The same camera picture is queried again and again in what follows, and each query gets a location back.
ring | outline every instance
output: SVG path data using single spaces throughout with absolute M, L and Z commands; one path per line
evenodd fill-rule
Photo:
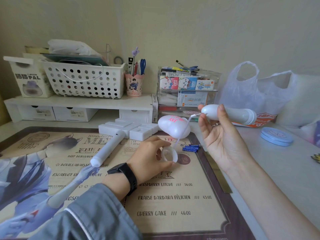
M 217 125 L 220 125 L 220 122 L 217 122 L 217 123 L 213 124 L 212 127 L 215 127 Z

white cable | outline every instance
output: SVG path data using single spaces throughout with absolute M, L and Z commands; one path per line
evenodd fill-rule
M 79 60 L 72 60 L 72 59 L 59 60 L 59 62 L 61 62 L 61 61 L 76 61 L 76 62 L 86 63 L 86 65 L 92 66 L 89 62 L 86 62 L 86 61 L 79 61 Z M 100 74 L 99 76 L 97 76 L 97 77 L 95 77 L 95 78 L 88 79 L 88 80 L 77 81 L 77 80 L 73 80 L 72 78 L 68 77 L 65 73 L 63 73 L 62 71 L 60 71 L 55 65 L 52 64 L 52 66 L 53 66 L 54 68 L 56 68 L 59 72 L 61 72 L 66 78 L 68 78 L 68 79 L 70 79 L 71 81 L 74 81 L 74 82 L 84 82 L 84 81 L 87 82 L 87 81 L 94 80 L 94 79 L 96 79 L 96 78 L 101 77 L 101 75 L 103 74 L 103 71 L 104 71 L 104 66 L 103 66 L 102 64 L 95 64 L 95 66 L 97 66 L 97 65 L 102 66 L 102 72 L 101 72 L 101 74 Z

gray sleeve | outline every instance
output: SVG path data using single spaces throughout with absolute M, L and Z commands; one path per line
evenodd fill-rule
M 54 216 L 33 239 L 141 240 L 142 234 L 110 189 L 96 184 Z

white desk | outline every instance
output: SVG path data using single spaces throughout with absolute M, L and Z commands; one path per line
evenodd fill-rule
M 107 121 L 114 121 L 118 117 L 118 110 L 100 110 L 90 122 L 9 122 L 0 127 L 0 141 L 3 141 L 30 126 L 98 128 L 98 125 L 106 123 Z M 269 126 L 284 130 L 280 126 L 272 123 L 270 123 Z M 200 143 L 203 144 L 204 141 L 198 128 L 198 124 L 192 122 L 191 128 L 192 132 L 198 137 Z M 262 139 L 260 137 L 260 129 L 246 127 L 237 128 L 259 165 L 269 174 L 273 181 L 298 207 L 298 209 L 302 211 L 302 213 L 318 227 L 318 229 L 320 229 L 320 164 L 310 157 L 320 153 L 320 148 L 295 135 L 292 135 L 294 137 L 294 142 L 291 146 L 278 146 Z M 226 179 L 233 191 L 231 196 L 256 239 L 267 239 L 241 195 L 232 185 L 229 178 L 226 177 Z

wire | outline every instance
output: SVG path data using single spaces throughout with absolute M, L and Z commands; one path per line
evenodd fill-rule
M 62 59 L 62 60 L 59 60 L 59 62 L 62 62 L 62 61 L 73 61 L 73 62 L 78 62 L 78 63 L 82 63 L 82 65 L 90 65 L 92 66 L 92 64 L 90 64 L 89 62 L 86 62 L 86 61 L 79 61 L 79 60 L 73 60 L 73 59 Z M 95 64 L 94 66 L 97 66 L 97 65 L 100 65 L 102 67 L 102 72 L 99 76 L 95 77 L 95 78 L 91 78 L 91 79 L 88 79 L 88 80 L 85 80 L 85 81 L 90 81 L 90 80 L 94 80 L 94 79 L 97 79 L 99 77 L 102 76 L 103 74 L 103 71 L 104 71 L 104 66 L 102 64 Z M 60 69 L 58 69 L 55 65 L 52 64 L 52 66 L 54 68 L 56 68 L 59 72 L 61 72 L 66 78 L 70 79 L 71 81 L 74 81 L 74 82 L 83 82 L 83 80 L 81 81 L 77 81 L 77 80 L 73 80 L 72 78 L 68 77 L 64 72 L 62 72 Z

